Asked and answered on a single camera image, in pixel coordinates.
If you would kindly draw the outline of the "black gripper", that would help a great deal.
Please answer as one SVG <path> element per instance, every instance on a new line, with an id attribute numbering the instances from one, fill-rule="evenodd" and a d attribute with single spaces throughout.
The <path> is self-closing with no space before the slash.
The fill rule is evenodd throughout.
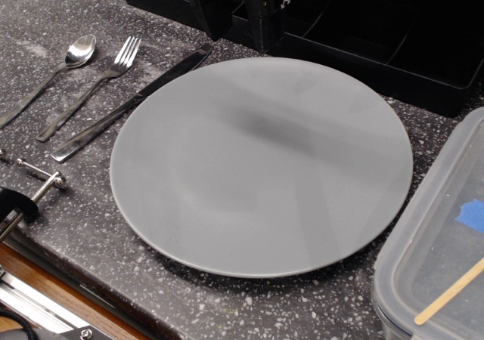
<path id="1" fill-rule="evenodd" d="M 213 40 L 232 28 L 232 13 L 223 0 L 190 0 L 203 31 Z M 290 0 L 246 0 L 248 21 L 256 50 L 266 52 L 284 34 L 285 8 Z"/>

